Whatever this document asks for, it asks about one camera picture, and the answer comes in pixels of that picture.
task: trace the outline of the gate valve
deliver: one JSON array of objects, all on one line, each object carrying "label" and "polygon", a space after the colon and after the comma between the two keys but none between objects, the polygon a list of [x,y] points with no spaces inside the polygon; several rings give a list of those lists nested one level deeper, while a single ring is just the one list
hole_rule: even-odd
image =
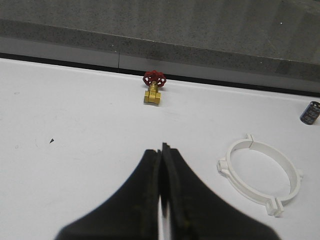
[{"label": "gate valve", "polygon": [[159,104],[161,93],[158,92],[158,88],[165,85],[167,81],[164,74],[156,70],[147,71],[142,80],[147,86],[149,86],[148,91],[145,91],[144,93],[144,102]]}]

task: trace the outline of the white table surface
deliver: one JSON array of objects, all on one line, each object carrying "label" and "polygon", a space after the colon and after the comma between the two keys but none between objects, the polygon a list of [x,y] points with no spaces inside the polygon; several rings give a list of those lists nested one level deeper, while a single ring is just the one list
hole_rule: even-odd
[{"label": "white table surface", "polygon": [[[154,106],[143,103],[146,89],[140,76],[0,59],[1,240],[54,239],[108,199],[144,151],[162,142],[177,148],[211,190],[283,240],[320,237],[320,120],[299,119],[319,99],[168,79]],[[304,172],[298,196],[280,218],[217,171],[218,159],[246,133]],[[272,159],[253,150],[232,159],[258,190],[289,191]]]}]

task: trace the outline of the gray countertop edge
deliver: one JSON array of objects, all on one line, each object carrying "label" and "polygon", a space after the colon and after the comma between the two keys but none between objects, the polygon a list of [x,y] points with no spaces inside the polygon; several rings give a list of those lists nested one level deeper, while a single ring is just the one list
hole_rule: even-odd
[{"label": "gray countertop edge", "polygon": [[320,65],[0,19],[0,36],[206,68],[320,82]]}]

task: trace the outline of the black capacitor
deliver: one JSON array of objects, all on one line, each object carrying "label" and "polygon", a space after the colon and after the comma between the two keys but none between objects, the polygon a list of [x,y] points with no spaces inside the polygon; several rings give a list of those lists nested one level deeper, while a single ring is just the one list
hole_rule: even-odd
[{"label": "black capacitor", "polygon": [[300,120],[308,125],[314,124],[320,115],[320,103],[312,101],[300,116]]}]

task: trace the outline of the white pipe clamp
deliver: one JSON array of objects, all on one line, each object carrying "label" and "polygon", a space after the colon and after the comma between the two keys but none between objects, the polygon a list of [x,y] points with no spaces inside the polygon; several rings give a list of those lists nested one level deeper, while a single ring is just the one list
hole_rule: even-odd
[{"label": "white pipe clamp", "polygon": [[[237,149],[256,150],[274,159],[288,175],[290,181],[289,195],[268,195],[255,190],[251,186],[247,185],[243,180],[241,180],[241,178],[232,167],[230,160],[231,152]],[[298,194],[301,185],[301,179],[303,178],[302,171],[300,169],[296,169],[292,162],[280,151],[265,143],[255,141],[251,134],[247,134],[246,139],[238,140],[229,147],[226,156],[218,161],[217,169],[220,173],[222,173],[229,179],[234,188],[237,189],[241,194],[258,204],[265,205],[267,213],[275,217],[279,217],[284,211],[283,205],[286,205]]]}]

